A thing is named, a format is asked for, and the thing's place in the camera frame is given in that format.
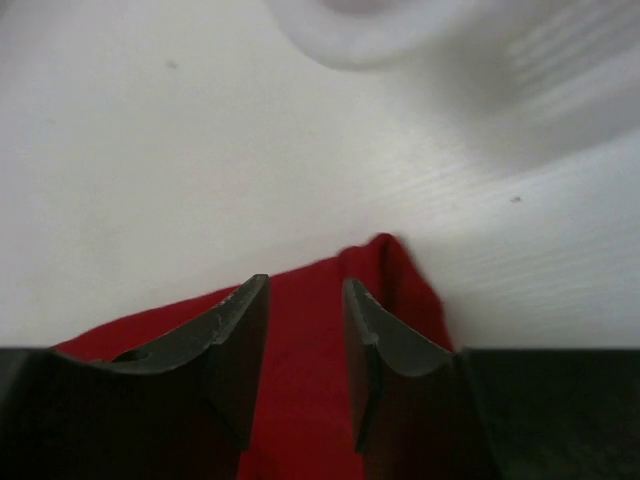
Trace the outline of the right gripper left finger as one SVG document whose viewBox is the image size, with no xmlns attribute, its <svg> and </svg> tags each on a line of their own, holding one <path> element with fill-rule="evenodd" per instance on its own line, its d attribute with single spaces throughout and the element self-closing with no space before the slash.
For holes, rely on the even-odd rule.
<svg viewBox="0 0 640 480">
<path fill-rule="evenodd" d="M 1 352 L 5 479 L 232 479 L 250 444 L 269 279 L 111 361 Z"/>
</svg>

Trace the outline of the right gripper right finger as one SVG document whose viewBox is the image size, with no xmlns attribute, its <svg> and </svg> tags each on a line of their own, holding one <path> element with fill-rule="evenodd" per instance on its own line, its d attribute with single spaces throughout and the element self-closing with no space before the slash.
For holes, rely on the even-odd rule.
<svg viewBox="0 0 640 480">
<path fill-rule="evenodd" d="M 355 451 L 368 479 L 635 479 L 633 349 L 448 351 L 343 286 Z"/>
</svg>

